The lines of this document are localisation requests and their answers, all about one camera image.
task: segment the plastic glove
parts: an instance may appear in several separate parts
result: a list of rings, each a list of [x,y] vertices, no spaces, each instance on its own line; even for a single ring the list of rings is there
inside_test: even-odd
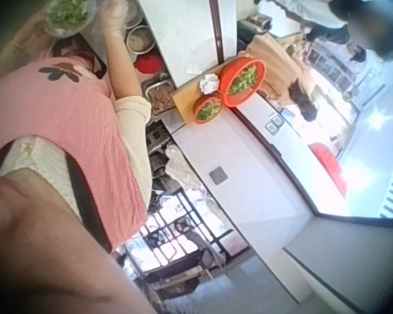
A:
[[[99,11],[99,26],[104,36],[122,36],[128,13],[127,0],[104,0]]]

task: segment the wooden board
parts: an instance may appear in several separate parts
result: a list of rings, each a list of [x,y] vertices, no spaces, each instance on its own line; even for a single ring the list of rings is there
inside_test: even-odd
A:
[[[186,124],[192,124],[194,122],[192,108],[199,97],[203,96],[201,89],[199,88],[199,81],[205,74],[215,73],[220,74],[223,67],[228,64],[228,62],[223,63],[214,67],[213,69],[205,72],[204,74],[198,76],[185,86],[181,87],[179,90],[172,94],[172,98],[178,108],[182,119]]]

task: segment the red object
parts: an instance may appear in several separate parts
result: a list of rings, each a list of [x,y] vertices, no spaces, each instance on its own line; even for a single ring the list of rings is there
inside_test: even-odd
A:
[[[203,106],[205,106],[207,104],[207,102],[209,102],[213,98],[218,99],[218,101],[220,102],[220,105],[221,105],[220,110],[218,111],[218,113],[216,115],[212,116],[211,119],[209,119],[209,120],[199,120],[197,118],[199,110],[201,110],[201,108],[203,108]],[[194,121],[195,121],[195,123],[196,124],[205,124],[205,123],[211,121],[212,119],[214,119],[221,112],[222,108],[223,108],[223,106],[222,106],[221,94],[220,93],[215,92],[215,93],[212,93],[210,95],[202,96],[201,98],[199,98],[195,102],[194,107],[193,107],[193,114],[194,114]]]
[[[153,74],[163,69],[165,64],[159,55],[149,53],[138,56],[134,67],[143,74]]]
[[[230,87],[236,77],[249,65],[254,64],[257,72],[257,82],[251,88],[236,95],[229,95]],[[236,107],[245,102],[261,87],[267,74],[267,67],[262,60],[257,58],[239,57],[226,65],[220,74],[219,90],[223,94],[224,104],[228,107]]]
[[[324,166],[333,182],[336,184],[341,194],[346,196],[346,182],[342,176],[342,168],[339,165],[338,159],[334,157],[331,151],[325,144],[315,143],[309,145],[310,149],[316,155],[319,162]]]

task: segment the red container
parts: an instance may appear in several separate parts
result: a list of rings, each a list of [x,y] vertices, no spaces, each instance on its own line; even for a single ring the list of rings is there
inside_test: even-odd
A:
[[[220,110],[218,111],[217,114],[215,114],[214,116],[212,116],[209,120],[199,120],[199,119],[197,118],[198,113],[199,113],[199,110],[201,110],[201,108],[203,108],[203,106],[205,106],[205,105],[207,104],[207,102],[209,102],[209,101],[212,100],[213,98],[218,99],[218,101],[220,102],[220,105],[221,105]],[[220,93],[215,92],[215,93],[210,94],[210,95],[202,96],[201,98],[199,98],[199,99],[195,102],[195,104],[194,104],[194,106],[193,106],[193,114],[194,114],[194,121],[195,121],[195,123],[196,123],[196,124],[205,124],[205,123],[211,121],[212,119],[214,119],[214,118],[221,112],[221,109],[222,109],[222,108],[223,108],[223,106],[222,106],[221,94],[220,94]]]
[[[251,88],[236,95],[229,95],[229,90],[234,79],[249,65],[254,64],[257,72],[257,82]],[[223,94],[223,101],[227,107],[236,107],[245,102],[261,87],[267,74],[267,67],[262,60],[257,58],[239,57],[224,67],[220,74],[219,91]]]

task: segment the green vegetable in basket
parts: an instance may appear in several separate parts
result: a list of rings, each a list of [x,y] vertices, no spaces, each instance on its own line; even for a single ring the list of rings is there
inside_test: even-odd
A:
[[[257,71],[255,65],[249,65],[239,76],[233,80],[229,90],[229,95],[236,95],[248,88],[251,88],[257,82]]]
[[[48,20],[55,29],[70,31],[82,26],[87,19],[86,0],[58,0],[50,7]]]
[[[206,121],[215,116],[220,110],[220,101],[218,99],[213,99],[199,110],[196,118],[201,121]]]

